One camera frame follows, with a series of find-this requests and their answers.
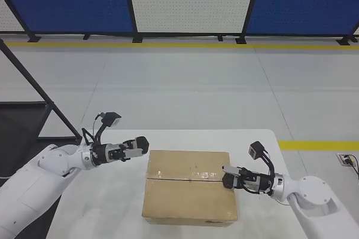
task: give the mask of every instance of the yellow tape stripe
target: yellow tape stripe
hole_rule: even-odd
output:
[[[9,47],[93,47],[93,48],[261,48],[298,50],[358,50],[359,45],[274,45],[274,44],[201,44],[201,43],[88,43],[88,42],[6,42]]]
[[[359,151],[359,141],[278,141],[285,151]]]

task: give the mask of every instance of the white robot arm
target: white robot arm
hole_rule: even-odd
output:
[[[102,114],[102,126],[92,136],[86,130],[86,143],[57,147],[49,145],[31,159],[0,188],[0,239],[13,239],[26,226],[45,213],[81,170],[90,170],[113,161],[126,161],[148,152],[145,137],[123,143],[101,144],[106,127],[121,118],[113,112]],[[86,134],[92,139],[90,143]]]
[[[267,151],[260,142],[251,144],[249,154],[254,160],[261,158],[269,167],[269,174],[223,166],[225,188],[267,194],[277,201],[287,200],[308,238],[359,238],[358,224],[328,184],[315,176],[293,180],[277,174],[265,153]],[[317,207],[326,207],[324,216],[307,216],[304,212]]]

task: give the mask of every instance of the box lid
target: box lid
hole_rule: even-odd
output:
[[[151,150],[147,179],[222,181],[228,152]]]
[[[152,219],[237,220],[234,190],[221,182],[147,179],[142,216]]]

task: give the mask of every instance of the black panel base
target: black panel base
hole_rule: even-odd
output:
[[[349,39],[350,39],[352,42],[358,42],[358,40],[357,40],[354,36],[350,36]]]
[[[237,44],[246,44],[246,40],[245,38],[235,38],[235,42],[237,42]]]
[[[31,38],[28,40],[28,42],[38,42],[41,39],[41,36],[35,36],[34,38]]]
[[[341,39],[341,40],[336,40],[336,42],[339,43],[339,45],[350,45],[350,44],[348,43],[348,40],[343,40],[343,39]]]
[[[142,43],[142,39],[144,39],[144,38],[141,36],[135,36],[135,37],[133,37],[132,43]]]
[[[339,45],[350,45],[348,43],[348,41],[352,41],[352,42],[358,42],[358,40],[354,37],[354,36],[345,36],[340,40],[336,40],[337,43],[339,43]]]

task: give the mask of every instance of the gray floor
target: gray floor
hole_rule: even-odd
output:
[[[74,40],[55,36],[43,41]],[[260,38],[249,43],[290,42]],[[279,140],[359,140],[359,51],[12,50],[76,128],[91,128],[99,111],[115,111],[123,117],[121,129],[269,128]],[[0,54],[0,101],[40,99]],[[53,115],[42,135],[62,134],[69,131]],[[324,179],[359,223],[356,174],[342,167],[335,153],[284,151],[283,156],[291,177]],[[359,152],[350,153],[359,159]]]

